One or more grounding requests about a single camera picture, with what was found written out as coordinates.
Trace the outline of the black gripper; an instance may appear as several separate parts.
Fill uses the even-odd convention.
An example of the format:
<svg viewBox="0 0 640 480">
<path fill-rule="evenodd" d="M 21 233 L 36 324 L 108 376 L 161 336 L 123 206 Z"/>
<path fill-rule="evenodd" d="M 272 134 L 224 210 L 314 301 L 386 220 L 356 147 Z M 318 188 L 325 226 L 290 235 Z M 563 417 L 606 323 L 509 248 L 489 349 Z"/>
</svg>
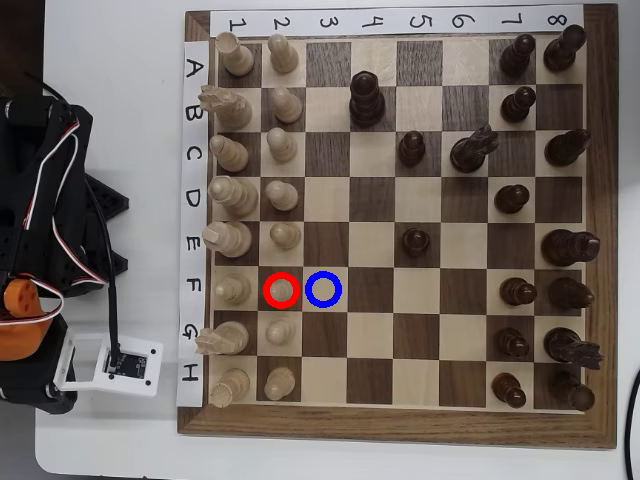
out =
<svg viewBox="0 0 640 480">
<path fill-rule="evenodd" d="M 66 333 L 65 320 L 54 319 L 33 355 L 1 363 L 2 400 L 33 406 L 50 414 L 64 414 L 73 409 L 78 392 L 60 391 L 53 383 Z"/>
</svg>

